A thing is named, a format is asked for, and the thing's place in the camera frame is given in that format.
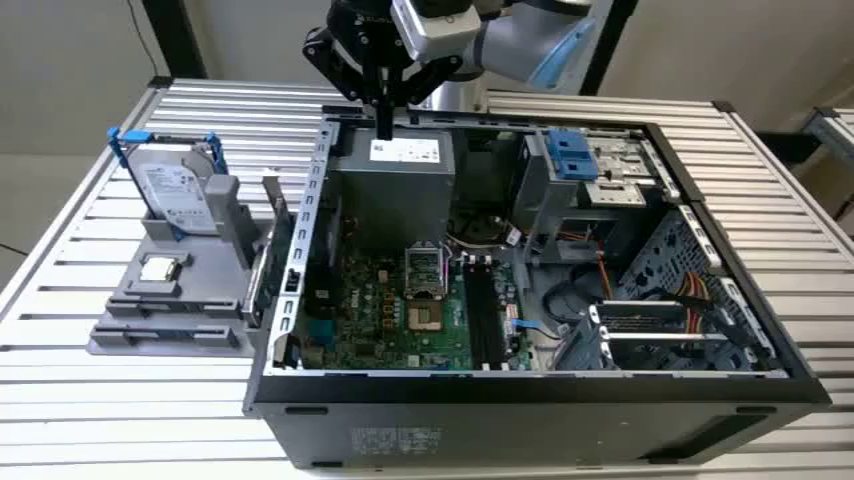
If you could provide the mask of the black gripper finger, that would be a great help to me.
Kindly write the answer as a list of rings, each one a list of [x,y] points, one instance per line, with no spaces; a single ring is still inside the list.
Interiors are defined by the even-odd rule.
[[[403,78],[404,67],[388,68],[384,87],[384,139],[392,139],[395,110],[419,104],[450,79],[462,66],[460,57],[443,57],[428,61],[422,68]]]
[[[380,67],[371,52],[370,43],[356,40],[355,62],[356,69],[335,47],[335,37],[326,27],[314,28],[306,35],[303,55],[326,77],[342,95],[351,101],[360,100],[374,112],[375,135],[379,140],[386,139],[386,95]]]

